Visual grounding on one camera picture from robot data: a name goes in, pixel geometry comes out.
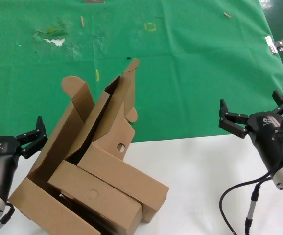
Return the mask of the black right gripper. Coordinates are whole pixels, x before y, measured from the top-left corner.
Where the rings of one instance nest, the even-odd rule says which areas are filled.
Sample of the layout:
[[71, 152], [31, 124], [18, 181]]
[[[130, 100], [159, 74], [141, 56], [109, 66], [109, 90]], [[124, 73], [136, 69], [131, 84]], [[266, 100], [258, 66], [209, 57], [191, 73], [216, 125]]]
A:
[[274, 90], [272, 98], [277, 108], [250, 116], [229, 112], [224, 99], [219, 103], [219, 127], [242, 139], [248, 134], [268, 171], [275, 169], [283, 158], [283, 141], [278, 138], [283, 120], [283, 95]]

